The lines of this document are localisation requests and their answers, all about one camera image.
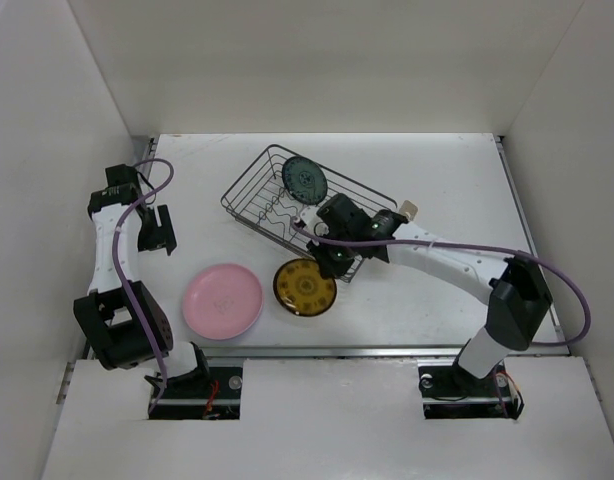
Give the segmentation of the pink plate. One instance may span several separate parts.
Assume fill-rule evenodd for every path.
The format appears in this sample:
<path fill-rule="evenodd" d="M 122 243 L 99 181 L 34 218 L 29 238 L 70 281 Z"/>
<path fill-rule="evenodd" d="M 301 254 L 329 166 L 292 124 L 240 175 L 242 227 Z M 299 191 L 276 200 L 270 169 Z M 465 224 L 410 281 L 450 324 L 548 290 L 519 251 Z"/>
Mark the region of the pink plate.
<path fill-rule="evenodd" d="M 209 266 L 187 285 L 182 315 L 187 326 L 203 338 L 223 341 L 249 330 L 260 317 L 264 293 L 258 277 L 244 266 Z"/>

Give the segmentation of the green patterned plate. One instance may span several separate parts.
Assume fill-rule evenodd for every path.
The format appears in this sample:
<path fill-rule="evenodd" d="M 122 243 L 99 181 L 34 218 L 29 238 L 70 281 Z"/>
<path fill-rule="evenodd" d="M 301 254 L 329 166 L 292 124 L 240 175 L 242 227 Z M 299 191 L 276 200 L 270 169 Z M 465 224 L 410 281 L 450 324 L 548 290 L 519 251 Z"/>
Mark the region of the green patterned plate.
<path fill-rule="evenodd" d="M 281 179 L 288 194 L 303 205 L 317 205 L 327 196 L 328 183 L 321 167 L 314 161 L 293 156 L 281 170 Z"/>

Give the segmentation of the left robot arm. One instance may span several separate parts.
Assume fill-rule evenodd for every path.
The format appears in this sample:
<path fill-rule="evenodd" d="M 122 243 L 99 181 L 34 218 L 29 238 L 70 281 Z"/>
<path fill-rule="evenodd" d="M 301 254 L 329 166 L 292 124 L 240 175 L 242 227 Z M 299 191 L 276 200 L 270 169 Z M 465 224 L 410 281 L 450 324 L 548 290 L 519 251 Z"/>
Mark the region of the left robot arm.
<path fill-rule="evenodd" d="M 73 303 L 74 316 L 93 353 L 107 370 L 132 369 L 153 361 L 160 371 L 148 382 L 204 394 L 211 373 L 194 343 L 177 345 L 163 309 L 139 278 L 138 255 L 177 247 L 168 207 L 149 200 L 162 189 L 137 167 L 105 169 L 107 186 L 91 194 L 87 213 L 96 233 L 95 266 L 87 294 Z"/>

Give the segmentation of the yellow black plate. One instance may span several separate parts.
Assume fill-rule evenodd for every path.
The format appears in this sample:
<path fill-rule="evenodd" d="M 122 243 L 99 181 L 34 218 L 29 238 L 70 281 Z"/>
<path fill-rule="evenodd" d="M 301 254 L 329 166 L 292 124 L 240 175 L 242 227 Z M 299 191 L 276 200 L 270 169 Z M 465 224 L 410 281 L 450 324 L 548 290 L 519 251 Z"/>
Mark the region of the yellow black plate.
<path fill-rule="evenodd" d="M 293 315 L 315 317 L 329 310 L 337 298 L 334 279 L 324 279 L 313 259 L 294 259 L 284 263 L 273 279 L 278 303 Z"/>

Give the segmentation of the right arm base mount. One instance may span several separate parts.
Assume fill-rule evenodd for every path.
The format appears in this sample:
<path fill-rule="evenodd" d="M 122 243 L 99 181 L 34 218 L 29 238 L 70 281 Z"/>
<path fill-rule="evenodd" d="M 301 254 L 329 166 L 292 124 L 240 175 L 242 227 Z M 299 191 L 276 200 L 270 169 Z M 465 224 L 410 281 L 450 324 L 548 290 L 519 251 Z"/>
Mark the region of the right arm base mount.
<path fill-rule="evenodd" d="M 504 362 L 483 379 L 460 373 L 457 365 L 447 361 L 422 362 L 418 378 L 426 420 L 516 421 L 525 408 L 523 395 Z"/>

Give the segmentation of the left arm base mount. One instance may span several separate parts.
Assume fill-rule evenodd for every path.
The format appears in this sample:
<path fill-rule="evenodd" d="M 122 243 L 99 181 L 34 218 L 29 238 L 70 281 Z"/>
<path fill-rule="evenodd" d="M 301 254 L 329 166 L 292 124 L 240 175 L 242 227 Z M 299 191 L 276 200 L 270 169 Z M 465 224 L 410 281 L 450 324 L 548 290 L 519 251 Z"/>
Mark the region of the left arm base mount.
<path fill-rule="evenodd" d="M 149 420 L 239 420 L 244 380 L 243 362 L 207 359 L 204 352 L 191 345 L 191 368 L 169 378 L 157 400 L 160 375 L 146 375 L 153 387 Z"/>

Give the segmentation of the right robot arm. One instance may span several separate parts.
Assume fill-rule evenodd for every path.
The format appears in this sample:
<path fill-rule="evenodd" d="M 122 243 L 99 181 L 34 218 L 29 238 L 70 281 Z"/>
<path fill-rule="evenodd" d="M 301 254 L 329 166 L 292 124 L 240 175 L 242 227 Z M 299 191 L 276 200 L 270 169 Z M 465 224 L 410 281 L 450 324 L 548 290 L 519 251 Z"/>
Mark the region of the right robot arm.
<path fill-rule="evenodd" d="M 320 207 L 306 207 L 293 226 L 323 278 L 339 279 L 358 257 L 409 267 L 446 282 L 487 308 L 486 320 L 467 341 L 450 369 L 452 386 L 474 393 L 505 357 L 529 348 L 552 304 L 536 260 L 524 253 L 498 257 L 485 247 L 454 246 L 417 225 L 415 207 L 369 215 L 337 194 Z"/>

